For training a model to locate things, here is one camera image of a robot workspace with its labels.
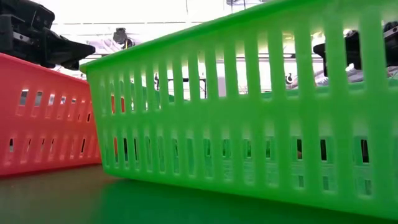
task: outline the black object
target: black object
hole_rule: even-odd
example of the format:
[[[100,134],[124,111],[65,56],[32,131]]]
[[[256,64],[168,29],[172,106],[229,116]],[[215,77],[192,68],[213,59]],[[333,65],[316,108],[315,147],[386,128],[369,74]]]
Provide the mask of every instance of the black object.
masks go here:
[[[135,45],[127,36],[126,28],[116,28],[116,32],[113,33],[113,40],[118,44],[123,44],[122,49],[127,49]]]
[[[52,32],[52,11],[30,0],[0,0],[0,52],[55,68],[79,69],[95,48]]]
[[[398,22],[388,22],[384,26],[383,31],[384,42],[386,45],[386,66],[398,66]],[[358,31],[352,30],[348,33],[348,35],[345,37],[345,46],[347,66],[353,63],[355,69],[362,70]],[[314,46],[313,51],[323,58],[323,71],[324,75],[327,77],[328,74],[325,44]]]

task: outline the plastic basket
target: plastic basket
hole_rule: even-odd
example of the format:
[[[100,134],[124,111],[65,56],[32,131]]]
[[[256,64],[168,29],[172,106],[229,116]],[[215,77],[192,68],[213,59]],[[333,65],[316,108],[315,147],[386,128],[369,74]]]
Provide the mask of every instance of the plastic basket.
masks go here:
[[[87,82],[0,54],[0,175],[98,164]]]
[[[398,2],[388,0],[272,1],[87,63],[81,70],[93,96],[104,170],[398,219],[398,88],[386,78],[381,26],[397,11]],[[356,85],[345,72],[346,26],[361,34],[365,81]],[[313,80],[311,34],[318,30],[326,36],[325,88]],[[285,89],[282,33],[294,35],[297,91]],[[258,52],[266,45],[272,92],[262,94]],[[247,95],[238,93],[237,54],[245,56]],[[219,59],[225,98],[218,96]],[[205,63],[207,99],[200,98],[198,62]],[[183,99],[184,66],[190,101]]]

